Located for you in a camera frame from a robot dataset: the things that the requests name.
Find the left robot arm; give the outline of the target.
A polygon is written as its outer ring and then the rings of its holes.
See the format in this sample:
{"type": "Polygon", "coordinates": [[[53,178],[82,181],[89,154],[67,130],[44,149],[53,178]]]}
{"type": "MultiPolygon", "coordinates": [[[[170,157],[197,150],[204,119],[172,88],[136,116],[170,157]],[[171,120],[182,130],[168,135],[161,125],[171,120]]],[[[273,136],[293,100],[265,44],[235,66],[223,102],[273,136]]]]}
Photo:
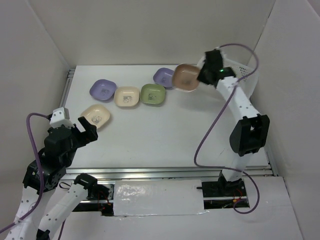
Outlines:
{"type": "Polygon", "coordinates": [[[108,201],[112,187],[98,184],[98,180],[87,173],[79,174],[67,189],[63,198],[49,211],[47,205],[56,191],[66,169],[71,166],[76,151],[98,139],[97,127],[83,116],[78,118],[84,128],[80,131],[68,117],[56,113],[44,115],[50,121],[44,147],[37,150],[31,130],[30,113],[26,126],[35,160],[31,162],[23,178],[20,205],[13,223],[1,229],[7,232],[8,240],[51,240],[62,232],[71,212],[84,199],[108,201]]]}

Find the green panda plate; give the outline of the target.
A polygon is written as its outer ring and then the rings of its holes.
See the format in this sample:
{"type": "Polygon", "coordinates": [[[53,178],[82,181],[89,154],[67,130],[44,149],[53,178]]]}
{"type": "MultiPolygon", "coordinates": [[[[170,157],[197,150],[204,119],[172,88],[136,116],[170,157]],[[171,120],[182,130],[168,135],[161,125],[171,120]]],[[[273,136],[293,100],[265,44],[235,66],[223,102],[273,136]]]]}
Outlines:
{"type": "Polygon", "coordinates": [[[140,91],[140,101],[147,105],[161,105],[166,98],[166,89],[159,84],[145,84],[140,91]]]}

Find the cream panda plate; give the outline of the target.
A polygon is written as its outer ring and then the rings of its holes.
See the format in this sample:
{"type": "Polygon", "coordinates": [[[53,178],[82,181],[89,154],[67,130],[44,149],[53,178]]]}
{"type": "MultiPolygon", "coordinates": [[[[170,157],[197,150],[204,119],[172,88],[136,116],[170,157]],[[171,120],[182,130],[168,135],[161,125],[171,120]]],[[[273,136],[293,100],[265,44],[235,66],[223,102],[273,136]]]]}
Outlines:
{"type": "Polygon", "coordinates": [[[114,102],[120,108],[131,108],[138,104],[140,90],[134,86],[118,87],[114,93],[114,102]]]}
{"type": "Polygon", "coordinates": [[[111,118],[110,111],[101,104],[94,104],[85,109],[81,115],[97,129],[103,127],[111,118]]]}

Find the cream panda plate front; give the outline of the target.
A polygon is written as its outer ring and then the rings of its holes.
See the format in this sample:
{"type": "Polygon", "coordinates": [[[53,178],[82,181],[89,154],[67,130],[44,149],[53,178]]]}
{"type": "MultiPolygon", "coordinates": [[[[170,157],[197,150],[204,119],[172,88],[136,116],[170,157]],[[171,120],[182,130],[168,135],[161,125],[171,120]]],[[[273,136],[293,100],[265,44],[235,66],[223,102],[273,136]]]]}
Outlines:
{"type": "Polygon", "coordinates": [[[81,115],[97,129],[103,127],[111,118],[110,111],[101,104],[94,104],[85,109],[81,115]]]}

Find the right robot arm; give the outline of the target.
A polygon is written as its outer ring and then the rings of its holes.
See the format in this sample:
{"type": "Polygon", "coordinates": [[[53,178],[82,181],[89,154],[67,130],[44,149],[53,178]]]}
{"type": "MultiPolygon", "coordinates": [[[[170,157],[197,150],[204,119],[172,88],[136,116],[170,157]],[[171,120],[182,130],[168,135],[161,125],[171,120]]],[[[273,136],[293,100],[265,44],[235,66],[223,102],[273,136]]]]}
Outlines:
{"type": "Polygon", "coordinates": [[[266,144],[270,119],[250,103],[236,73],[231,67],[224,66],[219,49],[205,52],[197,80],[214,86],[226,101],[224,107],[230,109],[235,119],[235,127],[229,136],[235,157],[230,166],[222,169],[216,184],[218,194],[233,195],[240,190],[248,163],[266,144]]]}

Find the brown panda plate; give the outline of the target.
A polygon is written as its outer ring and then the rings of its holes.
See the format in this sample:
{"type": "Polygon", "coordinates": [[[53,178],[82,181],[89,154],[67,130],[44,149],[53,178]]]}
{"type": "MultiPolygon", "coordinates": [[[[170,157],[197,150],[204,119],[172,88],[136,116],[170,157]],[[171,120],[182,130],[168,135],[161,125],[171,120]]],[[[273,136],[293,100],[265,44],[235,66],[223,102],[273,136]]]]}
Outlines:
{"type": "Polygon", "coordinates": [[[186,63],[180,64],[175,68],[172,75],[172,86],[180,91],[192,92],[200,84],[199,74],[200,69],[197,66],[186,63]]]}

